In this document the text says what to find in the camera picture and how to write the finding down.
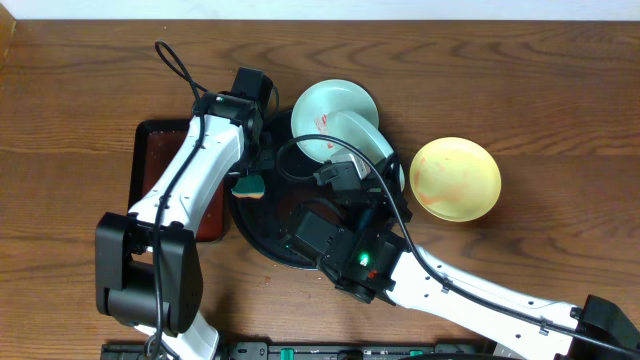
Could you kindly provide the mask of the light blue plate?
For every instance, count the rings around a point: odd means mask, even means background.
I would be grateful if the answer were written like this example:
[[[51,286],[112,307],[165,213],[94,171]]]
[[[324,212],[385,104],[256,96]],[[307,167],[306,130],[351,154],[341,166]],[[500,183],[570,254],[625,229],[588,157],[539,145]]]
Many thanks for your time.
[[[373,164],[389,158],[394,153],[381,132],[354,111],[331,112],[326,117],[325,125],[328,136],[338,138],[354,146]],[[361,179],[371,173],[370,167],[365,162],[343,146],[328,142],[322,146],[322,149],[326,152],[325,161],[353,162]]]
[[[291,117],[293,137],[327,135],[326,117],[337,111],[354,111],[379,127],[378,109],[369,93],[355,83],[331,79],[311,86],[297,100]]]

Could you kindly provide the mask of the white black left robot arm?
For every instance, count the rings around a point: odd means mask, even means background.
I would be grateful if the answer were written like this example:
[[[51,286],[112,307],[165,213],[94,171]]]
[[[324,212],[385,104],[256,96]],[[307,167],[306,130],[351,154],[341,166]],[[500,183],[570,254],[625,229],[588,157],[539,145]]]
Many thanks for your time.
[[[271,95],[207,93],[164,173],[125,215],[96,227],[98,311],[151,336],[175,359],[212,359],[219,333],[199,307],[203,278],[195,235],[232,166],[258,146]]]

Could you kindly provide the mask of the green orange sponge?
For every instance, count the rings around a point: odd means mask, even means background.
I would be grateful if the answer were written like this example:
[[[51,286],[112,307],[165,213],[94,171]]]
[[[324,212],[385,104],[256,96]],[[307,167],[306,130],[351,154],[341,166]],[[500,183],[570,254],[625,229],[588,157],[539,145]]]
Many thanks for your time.
[[[250,175],[238,179],[231,189],[231,194],[236,198],[261,199],[265,190],[263,178],[260,175]]]

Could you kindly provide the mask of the yellow plate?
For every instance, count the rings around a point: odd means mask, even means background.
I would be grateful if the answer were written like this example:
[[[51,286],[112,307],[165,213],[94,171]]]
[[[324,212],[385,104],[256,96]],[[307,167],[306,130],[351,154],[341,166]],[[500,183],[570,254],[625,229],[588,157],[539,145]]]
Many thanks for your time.
[[[492,155],[460,137],[438,138],[424,145],[412,159],[409,178],[418,203],[451,222],[473,221],[489,213],[502,187]]]

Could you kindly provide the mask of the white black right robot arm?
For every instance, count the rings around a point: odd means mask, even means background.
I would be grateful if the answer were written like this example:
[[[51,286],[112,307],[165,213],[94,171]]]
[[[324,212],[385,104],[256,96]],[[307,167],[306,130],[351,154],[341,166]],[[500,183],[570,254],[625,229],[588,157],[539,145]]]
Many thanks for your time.
[[[284,246],[356,300],[451,321],[526,359],[636,359],[639,330],[614,303],[584,306],[519,293],[462,271],[413,243],[403,196],[347,195],[340,221],[299,204],[284,226]]]

